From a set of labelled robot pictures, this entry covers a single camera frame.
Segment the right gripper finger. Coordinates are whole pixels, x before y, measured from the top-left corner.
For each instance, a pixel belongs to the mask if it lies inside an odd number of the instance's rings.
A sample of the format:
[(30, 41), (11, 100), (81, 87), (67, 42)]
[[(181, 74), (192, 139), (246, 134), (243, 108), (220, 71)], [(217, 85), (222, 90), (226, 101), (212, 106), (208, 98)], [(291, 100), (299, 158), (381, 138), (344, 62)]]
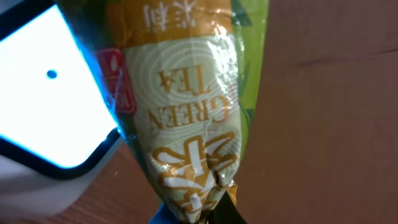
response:
[(248, 224), (236, 208), (237, 189), (237, 186), (227, 189), (215, 209), (208, 215), (207, 224)]

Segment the green yellow snack bar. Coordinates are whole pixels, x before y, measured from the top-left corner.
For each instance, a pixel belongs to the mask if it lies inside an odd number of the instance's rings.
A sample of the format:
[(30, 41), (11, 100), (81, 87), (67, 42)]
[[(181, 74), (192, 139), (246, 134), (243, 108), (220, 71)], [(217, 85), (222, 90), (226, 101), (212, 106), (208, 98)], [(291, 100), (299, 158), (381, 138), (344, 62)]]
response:
[(268, 1), (59, 1), (103, 70), (103, 97), (180, 223), (207, 223), (244, 155)]

